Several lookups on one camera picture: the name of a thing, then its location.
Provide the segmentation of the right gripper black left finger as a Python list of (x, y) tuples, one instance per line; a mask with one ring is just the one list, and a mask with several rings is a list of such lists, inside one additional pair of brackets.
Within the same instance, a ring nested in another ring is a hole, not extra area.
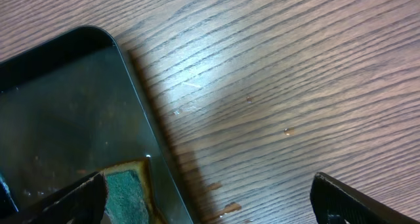
[(1, 178), (1, 224), (100, 223), (108, 188), (102, 172), (93, 172), (20, 210)]

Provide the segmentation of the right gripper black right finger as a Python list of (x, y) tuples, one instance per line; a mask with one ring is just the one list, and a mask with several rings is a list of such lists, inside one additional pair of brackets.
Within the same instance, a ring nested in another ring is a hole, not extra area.
[(419, 224), (323, 172), (314, 176), (310, 201), (318, 223)]

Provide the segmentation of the green yellow sponge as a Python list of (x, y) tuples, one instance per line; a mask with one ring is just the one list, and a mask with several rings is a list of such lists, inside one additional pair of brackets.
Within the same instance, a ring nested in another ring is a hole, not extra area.
[(107, 167), (108, 197), (105, 213), (113, 224), (164, 224), (155, 204), (149, 159), (143, 158)]

